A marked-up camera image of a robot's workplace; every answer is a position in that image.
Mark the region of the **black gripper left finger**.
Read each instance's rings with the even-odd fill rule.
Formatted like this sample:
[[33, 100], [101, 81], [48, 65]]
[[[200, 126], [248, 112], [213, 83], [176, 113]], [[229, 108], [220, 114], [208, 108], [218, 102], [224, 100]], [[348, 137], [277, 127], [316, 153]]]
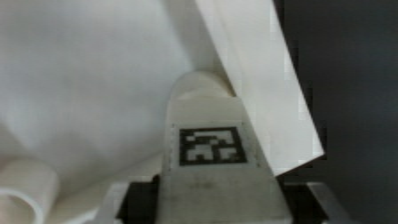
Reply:
[[160, 177], [113, 183], [94, 216], [94, 224], [154, 224]]

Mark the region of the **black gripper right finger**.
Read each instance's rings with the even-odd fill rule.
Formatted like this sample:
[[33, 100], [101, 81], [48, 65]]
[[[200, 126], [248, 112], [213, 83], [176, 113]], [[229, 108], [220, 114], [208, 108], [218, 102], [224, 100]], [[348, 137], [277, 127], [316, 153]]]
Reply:
[[323, 182], [277, 178], [291, 224], [359, 224]]

